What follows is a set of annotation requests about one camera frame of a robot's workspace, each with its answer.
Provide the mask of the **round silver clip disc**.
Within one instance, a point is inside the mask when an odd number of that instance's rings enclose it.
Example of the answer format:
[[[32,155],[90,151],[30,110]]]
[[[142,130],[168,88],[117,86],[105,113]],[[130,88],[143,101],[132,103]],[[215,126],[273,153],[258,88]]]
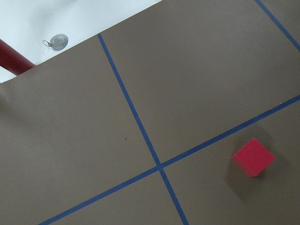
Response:
[[[54,51],[61,51],[68,45],[68,37],[65,34],[53,36],[50,41],[43,40],[43,44]]]

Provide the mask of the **dark red cylinder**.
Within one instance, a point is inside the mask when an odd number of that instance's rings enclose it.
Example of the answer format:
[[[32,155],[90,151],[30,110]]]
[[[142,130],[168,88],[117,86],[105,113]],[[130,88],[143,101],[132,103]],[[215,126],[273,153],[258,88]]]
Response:
[[[30,62],[19,52],[5,43],[2,39],[0,40],[0,66],[18,76],[32,68],[35,64]]]

